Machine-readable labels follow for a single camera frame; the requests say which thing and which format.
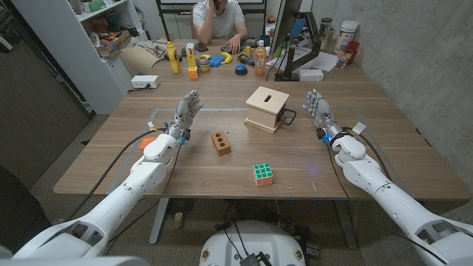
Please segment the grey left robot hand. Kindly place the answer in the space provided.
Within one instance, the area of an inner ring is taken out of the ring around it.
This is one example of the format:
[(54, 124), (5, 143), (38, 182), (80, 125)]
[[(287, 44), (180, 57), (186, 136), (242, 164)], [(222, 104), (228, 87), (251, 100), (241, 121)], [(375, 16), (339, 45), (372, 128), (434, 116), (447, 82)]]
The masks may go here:
[(184, 132), (190, 129), (194, 117), (202, 107), (199, 92), (190, 91), (177, 104), (171, 124), (168, 126), (168, 134), (175, 139), (181, 138)]

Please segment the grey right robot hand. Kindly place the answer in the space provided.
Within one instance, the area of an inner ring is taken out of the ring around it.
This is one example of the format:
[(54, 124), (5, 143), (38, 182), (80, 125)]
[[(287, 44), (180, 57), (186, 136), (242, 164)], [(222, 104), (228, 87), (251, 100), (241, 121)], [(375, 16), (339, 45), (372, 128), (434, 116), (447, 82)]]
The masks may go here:
[(303, 108), (310, 113), (319, 139), (323, 137), (331, 139), (342, 132), (342, 127), (336, 122), (330, 104), (320, 92), (315, 89), (308, 92), (307, 104), (303, 105)]

